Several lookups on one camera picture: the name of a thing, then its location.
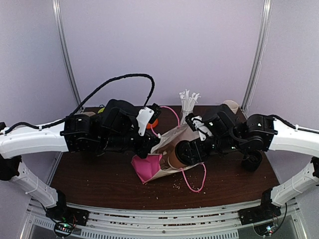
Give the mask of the brown paper coffee cup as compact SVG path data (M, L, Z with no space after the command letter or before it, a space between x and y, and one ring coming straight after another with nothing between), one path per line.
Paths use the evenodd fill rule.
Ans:
M169 155L169 157L168 157L168 163L169 163L170 167L172 167L172 168L174 168L174 169L181 169L181 168L187 167L187 165L181 163L181 162L178 160L178 158L177 158L175 152L172 152L172 153Z

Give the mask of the cardboard cup carrier stack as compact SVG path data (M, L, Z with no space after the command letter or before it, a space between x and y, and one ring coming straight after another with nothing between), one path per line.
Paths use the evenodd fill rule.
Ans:
M96 113L95 112L83 112L82 115L86 115L88 117L92 117L92 116L95 116Z

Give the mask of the paper cakes bag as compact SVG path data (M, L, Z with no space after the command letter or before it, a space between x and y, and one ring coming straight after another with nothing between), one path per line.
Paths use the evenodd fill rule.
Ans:
M207 170L204 163L200 163L200 165L203 166L204 174L201 186L197 189L194 189L190 186L185 175L185 171L197 166L198 164L187 166L181 169L174 169L170 167L168 163L168 157L172 152L175 152L175 146L177 143L185 139L194 139L194 133L191 132L188 125L180 124L180 119L175 110L168 106L165 108L171 110L175 114L177 118L177 126L162 135L154 132L153 134L160 139L160 143L156 145L151 150L151 153L144 159L135 155L131 160L131 165L142 184L146 184L152 180L180 172L182 173L184 181L189 190L199 193L202 191L206 180Z

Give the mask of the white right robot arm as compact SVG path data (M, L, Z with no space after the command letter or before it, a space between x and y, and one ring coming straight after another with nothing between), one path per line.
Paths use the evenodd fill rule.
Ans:
M262 152L291 151L310 155L311 161L286 182L262 193L258 206L239 210L242 225L269 220L281 215L281 207L290 199L319 183L319 132L293 125L277 115L254 114L240 121L226 105L213 106L204 117L190 113L185 118L199 138L182 140L175 147L175 155L183 165L193 166L211 155L241 152L242 166L255 171L262 160Z

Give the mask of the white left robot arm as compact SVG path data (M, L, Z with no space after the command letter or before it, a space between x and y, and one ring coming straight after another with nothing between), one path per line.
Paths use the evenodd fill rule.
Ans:
M161 113L153 104L138 108L124 100L110 100L101 113L75 114L52 126L36 125L0 132L0 178L18 184L26 194L37 199L47 216L60 221L74 217L65 195L51 188L23 163L24 154L39 152L105 152L132 151L146 158L159 138L147 132Z

